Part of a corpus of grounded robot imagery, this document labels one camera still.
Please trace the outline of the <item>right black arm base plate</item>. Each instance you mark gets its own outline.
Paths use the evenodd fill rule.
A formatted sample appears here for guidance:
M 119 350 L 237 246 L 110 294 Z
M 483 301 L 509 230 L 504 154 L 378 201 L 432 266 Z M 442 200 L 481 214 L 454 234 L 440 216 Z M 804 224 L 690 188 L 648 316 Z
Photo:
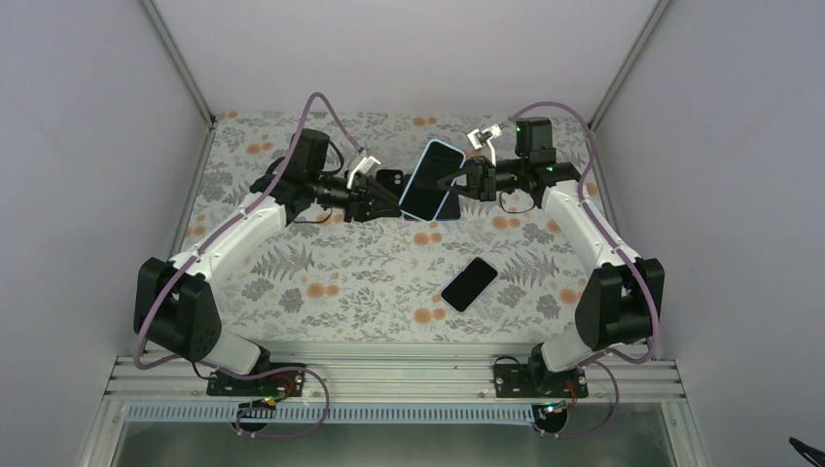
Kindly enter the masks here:
M 512 356 L 500 356 L 492 364 L 497 398 L 587 398 L 587 378 L 578 369 L 550 371 L 543 361 L 530 356 L 525 363 Z

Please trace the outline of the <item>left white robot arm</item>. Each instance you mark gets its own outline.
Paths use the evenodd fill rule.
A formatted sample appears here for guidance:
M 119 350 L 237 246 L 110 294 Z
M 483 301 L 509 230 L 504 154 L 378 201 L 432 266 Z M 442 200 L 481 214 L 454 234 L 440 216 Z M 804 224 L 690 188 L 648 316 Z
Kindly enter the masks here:
M 223 328 L 213 288 L 265 240 L 294 224 L 317 204 L 339 209 L 346 222 L 396 218 L 398 199 L 366 172 L 377 160 L 365 156 L 339 177 L 324 168 L 333 143 L 328 134 L 304 128 L 293 134 L 289 152 L 257 179 L 240 206 L 201 241 L 168 260 L 148 259 L 139 269 L 133 327 L 133 363 L 142 361 L 147 342 L 171 359 L 202 363 L 232 376 L 248 394 L 270 381 L 269 352 Z

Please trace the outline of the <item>left aluminium frame post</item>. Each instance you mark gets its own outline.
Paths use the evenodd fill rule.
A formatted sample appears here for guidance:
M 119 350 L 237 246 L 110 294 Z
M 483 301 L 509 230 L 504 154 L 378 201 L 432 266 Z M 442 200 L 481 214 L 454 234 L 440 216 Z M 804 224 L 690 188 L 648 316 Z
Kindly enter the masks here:
M 153 0 L 139 0 L 138 4 L 142 7 L 151 23 L 155 34 L 160 40 L 161 48 L 170 59 L 172 67 L 181 80 L 204 124 L 207 128 L 213 128 L 216 117 L 206 102 L 194 74 L 178 47 L 168 24 L 163 18 L 157 2 Z

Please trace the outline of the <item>black smartphone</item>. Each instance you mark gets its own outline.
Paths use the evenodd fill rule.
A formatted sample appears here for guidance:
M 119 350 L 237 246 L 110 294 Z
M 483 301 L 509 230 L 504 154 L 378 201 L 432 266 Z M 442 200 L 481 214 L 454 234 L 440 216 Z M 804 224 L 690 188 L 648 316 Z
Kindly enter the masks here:
M 460 197 L 455 193 L 449 193 L 445 199 L 441 210 L 439 211 L 436 220 L 440 222 L 444 221 L 456 221 L 461 218 L 461 209 L 460 209 Z

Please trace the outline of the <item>aluminium frame post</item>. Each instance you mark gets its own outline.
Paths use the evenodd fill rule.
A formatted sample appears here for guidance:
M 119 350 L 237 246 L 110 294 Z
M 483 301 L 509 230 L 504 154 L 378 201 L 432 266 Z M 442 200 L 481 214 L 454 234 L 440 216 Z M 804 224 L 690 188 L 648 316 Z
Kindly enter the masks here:
M 139 0 L 138 4 L 142 7 L 151 23 L 155 34 L 160 40 L 161 48 L 170 59 L 172 67 L 181 80 L 204 124 L 207 128 L 213 128 L 216 117 L 206 102 L 194 74 L 178 47 L 168 24 L 163 18 L 157 2 L 153 0 Z
M 652 39 L 652 36 L 657 30 L 663 16 L 669 9 L 670 4 L 670 0 L 657 0 L 654 3 L 653 9 L 645 19 L 642 28 L 631 44 L 631 47 L 623 59 L 621 66 L 596 107 L 592 119 L 590 120 L 591 129 L 596 130 L 606 118 L 613 102 L 623 89 L 630 73 L 636 65 L 636 62 L 647 48 L 648 43 Z

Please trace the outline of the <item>aluminium mounting rail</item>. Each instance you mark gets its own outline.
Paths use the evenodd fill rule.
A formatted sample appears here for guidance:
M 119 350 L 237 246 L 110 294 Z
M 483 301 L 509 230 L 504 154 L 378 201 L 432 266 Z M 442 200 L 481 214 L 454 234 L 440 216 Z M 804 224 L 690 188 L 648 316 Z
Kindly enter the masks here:
M 278 362 L 305 364 L 324 378 L 338 403 L 489 403 L 492 362 L 499 355 L 525 359 L 528 343 L 379 343 L 272 341 Z M 605 357 L 589 366 L 589 403 L 684 403 L 677 367 L 667 360 L 631 365 Z M 116 360 L 104 391 L 107 400 L 204 400 L 206 382 L 184 361 L 148 371 L 128 357 Z

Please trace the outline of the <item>smartphone in clear case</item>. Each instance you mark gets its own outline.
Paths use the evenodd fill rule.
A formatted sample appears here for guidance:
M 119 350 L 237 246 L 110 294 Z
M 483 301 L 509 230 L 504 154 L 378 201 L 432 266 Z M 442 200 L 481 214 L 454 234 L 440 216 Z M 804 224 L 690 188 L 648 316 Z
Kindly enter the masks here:
M 466 312 L 498 275 L 489 262 L 474 258 L 441 290 L 440 297 L 454 311 Z

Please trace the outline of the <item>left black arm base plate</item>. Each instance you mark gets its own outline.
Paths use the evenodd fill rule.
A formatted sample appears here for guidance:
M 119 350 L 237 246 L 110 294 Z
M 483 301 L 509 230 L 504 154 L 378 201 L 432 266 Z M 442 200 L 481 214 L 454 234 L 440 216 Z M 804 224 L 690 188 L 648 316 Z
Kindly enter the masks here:
M 239 379 L 221 372 L 213 372 L 206 386 L 206 394 L 213 397 L 288 398 L 301 397 L 305 379 L 305 364 L 270 362 L 268 369 L 259 369 L 254 375 L 278 370 L 256 379 Z

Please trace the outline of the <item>right aluminium frame post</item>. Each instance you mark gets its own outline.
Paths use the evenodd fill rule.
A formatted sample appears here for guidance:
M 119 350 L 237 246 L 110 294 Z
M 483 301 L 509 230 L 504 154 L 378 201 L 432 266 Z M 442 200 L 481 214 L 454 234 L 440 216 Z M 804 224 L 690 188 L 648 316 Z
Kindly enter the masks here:
M 636 65 L 636 62 L 647 48 L 648 43 L 652 39 L 652 36 L 657 30 L 663 16 L 669 9 L 670 4 L 670 0 L 657 0 L 654 3 L 653 9 L 645 19 L 642 28 L 631 44 L 631 47 L 623 59 L 621 66 L 596 107 L 592 119 L 590 120 L 591 129 L 596 130 L 606 118 L 613 102 L 623 89 L 630 73 Z

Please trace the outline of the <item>floral patterned table mat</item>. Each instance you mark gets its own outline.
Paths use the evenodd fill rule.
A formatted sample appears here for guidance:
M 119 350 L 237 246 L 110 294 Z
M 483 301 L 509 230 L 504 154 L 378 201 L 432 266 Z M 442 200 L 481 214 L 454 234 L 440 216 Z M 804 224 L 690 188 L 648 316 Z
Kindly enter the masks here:
M 217 123 L 184 248 L 235 211 L 249 186 L 285 155 L 300 111 L 227 112 Z M 465 133 L 503 116 L 341 114 L 381 162 L 411 171 L 431 139 L 470 156 Z M 225 328 L 256 341 L 536 343 L 572 326 L 590 276 L 564 230 L 523 192 L 463 198 L 457 221 L 345 223 L 312 206 L 242 256 L 212 286 Z M 499 273 L 464 312 L 440 293 L 472 259 Z

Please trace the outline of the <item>black phone case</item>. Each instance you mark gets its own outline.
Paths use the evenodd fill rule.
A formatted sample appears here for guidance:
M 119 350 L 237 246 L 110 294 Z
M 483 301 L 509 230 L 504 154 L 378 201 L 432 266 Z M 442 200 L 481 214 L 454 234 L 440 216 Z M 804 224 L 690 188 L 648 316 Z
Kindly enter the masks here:
M 379 169 L 375 178 L 385 190 L 399 198 L 406 187 L 405 174 L 398 169 Z

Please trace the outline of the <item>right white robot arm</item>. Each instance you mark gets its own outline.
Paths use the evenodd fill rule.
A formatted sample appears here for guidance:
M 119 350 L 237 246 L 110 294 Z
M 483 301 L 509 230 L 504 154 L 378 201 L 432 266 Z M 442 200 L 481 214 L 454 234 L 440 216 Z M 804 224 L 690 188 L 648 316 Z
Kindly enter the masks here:
M 587 196 L 585 175 L 572 163 L 557 161 L 550 119 L 521 118 L 514 125 L 514 159 L 473 158 L 437 185 L 479 201 L 515 190 L 530 195 L 561 228 L 589 273 L 572 327 L 537 344 L 528 360 L 529 388 L 550 396 L 562 387 L 564 372 L 607 354 L 636 365 L 654 357 L 664 268 L 629 247 Z

